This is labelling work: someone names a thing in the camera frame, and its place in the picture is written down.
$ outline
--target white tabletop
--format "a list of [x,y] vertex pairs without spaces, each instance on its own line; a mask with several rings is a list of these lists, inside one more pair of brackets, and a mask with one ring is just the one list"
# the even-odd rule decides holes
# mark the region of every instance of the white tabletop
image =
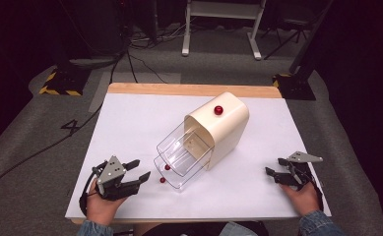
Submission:
[[[249,122],[237,147],[212,170],[204,171],[182,192],[160,183],[154,165],[156,149],[186,114],[213,96],[108,93],[100,111],[84,164],[69,203],[66,217],[84,219],[79,197],[92,167],[116,155],[122,163],[140,159],[124,181],[152,171],[139,194],[130,197],[118,210],[115,221],[173,222],[248,220],[296,217],[288,198],[274,179],[265,173],[268,166],[287,172],[277,158],[295,151],[305,152],[302,139],[282,98],[241,97],[250,112]],[[326,199],[324,211],[330,215]]]

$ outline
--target wooden table edge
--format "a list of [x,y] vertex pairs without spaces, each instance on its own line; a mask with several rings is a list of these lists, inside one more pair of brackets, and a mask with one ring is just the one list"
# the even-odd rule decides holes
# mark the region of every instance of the wooden table edge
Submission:
[[108,93],[217,96],[229,91],[237,97],[283,98],[275,87],[113,83]]

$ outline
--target white stand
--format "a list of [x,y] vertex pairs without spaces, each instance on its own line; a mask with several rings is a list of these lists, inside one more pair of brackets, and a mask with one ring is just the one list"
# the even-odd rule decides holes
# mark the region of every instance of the white stand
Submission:
[[235,4],[235,3],[218,3],[218,2],[199,2],[188,0],[187,16],[184,42],[182,44],[182,55],[189,55],[190,47],[190,24],[191,16],[200,17],[218,17],[218,18],[235,18],[255,20],[252,32],[249,32],[248,39],[256,60],[261,60],[261,53],[255,41],[256,32],[261,22],[262,14],[265,9],[266,0],[262,0],[260,5],[254,4]]

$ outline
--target cream plastic box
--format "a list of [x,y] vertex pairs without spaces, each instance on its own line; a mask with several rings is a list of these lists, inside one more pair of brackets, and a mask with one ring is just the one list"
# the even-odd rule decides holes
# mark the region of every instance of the cream plastic box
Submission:
[[175,189],[182,189],[203,168],[216,166],[239,143],[249,120],[247,106],[224,92],[184,117],[157,145],[155,165]]

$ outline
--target sleeve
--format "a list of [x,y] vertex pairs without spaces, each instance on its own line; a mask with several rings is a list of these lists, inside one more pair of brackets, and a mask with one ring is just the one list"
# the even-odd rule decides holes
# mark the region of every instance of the sleeve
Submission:
[[310,212],[299,220],[303,236],[345,235],[345,233],[321,210]]
[[97,224],[95,222],[85,220],[84,223],[81,225],[80,230],[77,233],[77,236],[112,236],[113,235],[113,229]]

